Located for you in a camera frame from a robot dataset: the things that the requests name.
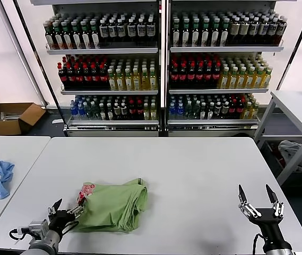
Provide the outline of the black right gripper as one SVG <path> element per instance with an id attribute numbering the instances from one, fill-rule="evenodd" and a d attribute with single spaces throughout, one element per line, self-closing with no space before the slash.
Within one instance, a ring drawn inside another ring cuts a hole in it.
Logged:
<path id="1" fill-rule="evenodd" d="M 239 190 L 239 209 L 250 222 L 257 225 L 265 238 L 266 243 L 283 243 L 284 238 L 280 231 L 279 224 L 284 214 L 284 203 L 280 202 L 276 193 L 268 184 L 265 185 L 272 208 L 259 208 L 252 206 L 246 198 L 242 186 L 238 185 Z"/>

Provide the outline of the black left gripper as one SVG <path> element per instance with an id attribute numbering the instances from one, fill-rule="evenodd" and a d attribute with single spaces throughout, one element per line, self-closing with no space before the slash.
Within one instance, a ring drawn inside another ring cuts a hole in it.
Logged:
<path id="1" fill-rule="evenodd" d="M 75 228 L 79 222 L 76 218 L 84 212 L 86 198 L 81 198 L 76 202 L 76 206 L 70 210 L 58 210 L 62 199 L 56 201 L 48 208 L 49 229 L 58 234 L 66 234 Z"/>

